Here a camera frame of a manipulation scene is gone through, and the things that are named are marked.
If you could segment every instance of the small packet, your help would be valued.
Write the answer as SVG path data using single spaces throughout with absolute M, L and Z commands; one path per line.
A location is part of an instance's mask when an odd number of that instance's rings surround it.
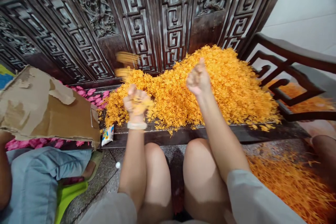
M 101 145 L 104 146 L 105 144 L 108 144 L 109 142 L 113 141 L 113 132 L 114 132 L 114 125 L 112 125 L 109 128 L 105 128 L 103 132 L 103 140 Z

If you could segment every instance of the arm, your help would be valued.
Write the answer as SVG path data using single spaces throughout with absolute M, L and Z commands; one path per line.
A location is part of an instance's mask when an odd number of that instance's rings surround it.
M 187 86 L 196 96 L 206 125 L 211 151 L 222 179 L 226 182 L 232 170 L 241 169 L 250 172 L 243 148 L 218 108 L 203 59 L 189 74 Z
M 146 92 L 135 90 L 135 86 L 130 87 L 128 96 L 124 99 L 125 108 L 129 112 L 131 123 L 142 123 L 144 121 L 144 111 L 133 111 L 132 98 L 141 97 L 148 99 Z M 121 167 L 119 193 L 126 193 L 133 201 L 135 208 L 139 211 L 145 196 L 146 190 L 146 160 L 144 131 L 130 129 L 127 137 L 124 162 Z
M 9 132 L 0 131 L 0 210 L 3 210 L 7 206 L 11 198 L 12 175 L 5 145 L 13 138 L 14 136 Z

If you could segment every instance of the thigh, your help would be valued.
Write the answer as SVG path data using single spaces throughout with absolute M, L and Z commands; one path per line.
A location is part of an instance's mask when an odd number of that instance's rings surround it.
M 230 199 L 205 139 L 188 143 L 183 162 L 184 207 L 197 220 L 225 223 Z
M 155 143 L 145 146 L 147 184 L 138 223 L 158 223 L 173 218 L 172 190 L 165 154 Z

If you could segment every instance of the pile of pink flowers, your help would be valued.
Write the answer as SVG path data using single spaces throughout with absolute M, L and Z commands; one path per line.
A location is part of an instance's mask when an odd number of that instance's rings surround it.
M 96 105 L 99 109 L 105 108 L 104 98 L 106 98 L 110 91 L 105 91 L 100 94 L 94 94 L 96 92 L 96 89 L 89 89 L 88 91 L 84 90 L 80 86 L 72 86 L 70 87 L 74 91 L 76 91 L 79 95 L 84 97 L 87 101 L 91 102 L 92 104 Z M 17 141 L 13 139 L 12 141 L 8 142 L 6 144 L 6 149 L 9 151 L 15 150 L 15 149 L 22 149 L 22 148 L 42 148 L 46 144 L 49 144 L 50 142 L 53 143 L 54 148 L 61 148 L 64 142 L 70 142 L 70 140 L 63 140 L 60 138 L 35 138 L 30 139 L 28 141 Z M 84 141 L 76 141 L 76 146 L 82 146 L 85 142 Z

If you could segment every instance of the wristband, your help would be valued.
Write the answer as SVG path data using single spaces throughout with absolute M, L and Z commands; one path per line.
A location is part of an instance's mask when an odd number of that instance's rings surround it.
M 144 130 L 147 128 L 147 123 L 133 123 L 133 122 L 128 122 L 127 123 L 127 128 L 130 130 Z

